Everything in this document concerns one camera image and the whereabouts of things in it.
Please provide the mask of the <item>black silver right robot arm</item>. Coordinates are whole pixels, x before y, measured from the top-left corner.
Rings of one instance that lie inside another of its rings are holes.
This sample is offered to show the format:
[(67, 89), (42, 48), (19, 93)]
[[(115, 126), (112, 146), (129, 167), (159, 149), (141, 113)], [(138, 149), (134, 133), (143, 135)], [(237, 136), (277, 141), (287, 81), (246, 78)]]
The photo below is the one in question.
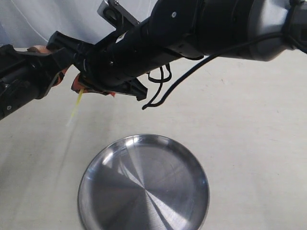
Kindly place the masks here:
[(270, 61), (285, 50), (307, 50), (304, 0), (159, 0), (138, 21), (116, 0), (98, 14), (115, 30), (96, 44), (55, 32), (50, 49), (65, 48), (92, 92), (147, 97), (139, 77), (180, 58)]

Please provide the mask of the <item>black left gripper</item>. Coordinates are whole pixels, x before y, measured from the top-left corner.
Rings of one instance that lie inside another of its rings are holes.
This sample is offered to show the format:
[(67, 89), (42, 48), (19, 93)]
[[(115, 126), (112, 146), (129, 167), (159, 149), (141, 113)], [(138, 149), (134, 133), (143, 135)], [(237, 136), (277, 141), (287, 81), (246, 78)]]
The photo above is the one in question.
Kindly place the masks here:
[(0, 118), (4, 119), (33, 100), (44, 98), (72, 65), (65, 48), (56, 51), (32, 46), (27, 52), (11, 45), (0, 48)]

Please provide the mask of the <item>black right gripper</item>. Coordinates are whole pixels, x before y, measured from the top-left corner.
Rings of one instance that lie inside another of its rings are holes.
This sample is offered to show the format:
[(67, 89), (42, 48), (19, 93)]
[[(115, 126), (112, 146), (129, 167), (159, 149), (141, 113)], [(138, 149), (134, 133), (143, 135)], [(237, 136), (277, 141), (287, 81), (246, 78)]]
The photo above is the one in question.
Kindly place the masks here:
[(65, 48), (74, 66), (85, 69), (71, 85), (74, 92), (122, 94), (142, 101), (148, 89), (139, 76), (180, 58), (203, 57), (199, 45), (202, 27), (197, 19), (146, 19), (124, 29), (119, 33), (122, 39), (106, 46), (101, 42), (94, 46), (56, 31), (47, 48)]

